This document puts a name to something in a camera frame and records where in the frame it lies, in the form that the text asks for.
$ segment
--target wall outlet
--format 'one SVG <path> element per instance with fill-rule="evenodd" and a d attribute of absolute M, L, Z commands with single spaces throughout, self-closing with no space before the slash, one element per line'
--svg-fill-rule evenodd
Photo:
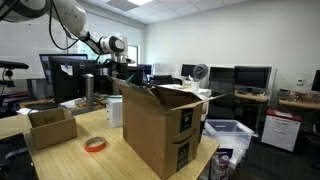
<path fill-rule="evenodd" d="M 312 84 L 313 84 L 313 79 L 309 79 L 308 80 L 308 86 L 312 86 Z"/>
<path fill-rule="evenodd" d="M 304 78 L 297 78 L 297 85 L 298 86 L 303 86 L 304 83 Z"/>

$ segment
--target clear plastic bin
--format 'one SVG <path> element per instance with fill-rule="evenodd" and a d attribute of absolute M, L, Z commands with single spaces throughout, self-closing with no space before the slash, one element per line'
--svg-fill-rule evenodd
<path fill-rule="evenodd" d="M 211 120 L 205 123 L 204 135 L 220 142 L 220 148 L 245 151 L 250 145 L 253 131 L 236 120 Z"/>

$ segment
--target window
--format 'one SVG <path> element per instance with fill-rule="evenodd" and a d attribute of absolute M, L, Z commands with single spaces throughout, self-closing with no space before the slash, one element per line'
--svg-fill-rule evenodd
<path fill-rule="evenodd" d="M 79 54 L 87 54 L 88 59 L 96 60 L 98 55 L 91 50 L 91 48 L 85 43 L 77 42 L 77 51 Z M 135 64 L 129 64 L 129 66 L 136 66 L 139 61 L 139 47 L 138 46 L 128 46 L 128 58 L 134 60 Z M 111 59 L 110 54 L 101 55 L 98 62 L 103 63 L 106 59 Z"/>

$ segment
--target roll of tape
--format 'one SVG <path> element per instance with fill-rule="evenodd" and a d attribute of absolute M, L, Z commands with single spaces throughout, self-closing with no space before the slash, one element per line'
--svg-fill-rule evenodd
<path fill-rule="evenodd" d="M 107 146 L 107 141 L 103 137 L 94 137 L 84 143 L 87 152 L 98 152 Z"/>

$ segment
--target open cardboard box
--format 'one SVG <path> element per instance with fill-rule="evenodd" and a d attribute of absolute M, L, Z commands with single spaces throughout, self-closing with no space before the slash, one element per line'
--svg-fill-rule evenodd
<path fill-rule="evenodd" d="M 161 179 L 196 157 L 202 104 L 215 98 L 112 79 L 123 97 L 123 138 Z"/>
<path fill-rule="evenodd" d="M 33 146 L 40 150 L 77 137 L 75 118 L 61 108 L 18 116 L 30 121 Z"/>

